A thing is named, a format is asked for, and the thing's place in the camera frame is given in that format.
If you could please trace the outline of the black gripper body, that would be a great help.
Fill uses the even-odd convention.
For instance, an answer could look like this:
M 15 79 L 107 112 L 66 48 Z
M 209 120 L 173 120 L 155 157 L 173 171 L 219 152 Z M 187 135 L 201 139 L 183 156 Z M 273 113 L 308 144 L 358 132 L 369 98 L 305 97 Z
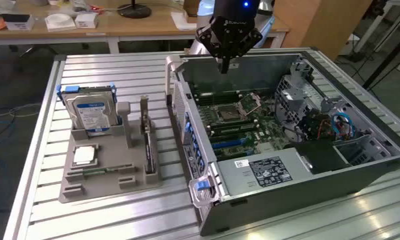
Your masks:
M 234 30 L 251 30 L 255 28 L 254 17 L 258 9 L 257 0 L 215 0 L 213 15 L 215 19 L 213 32 L 219 40 L 222 56 L 225 58 L 225 35 Z

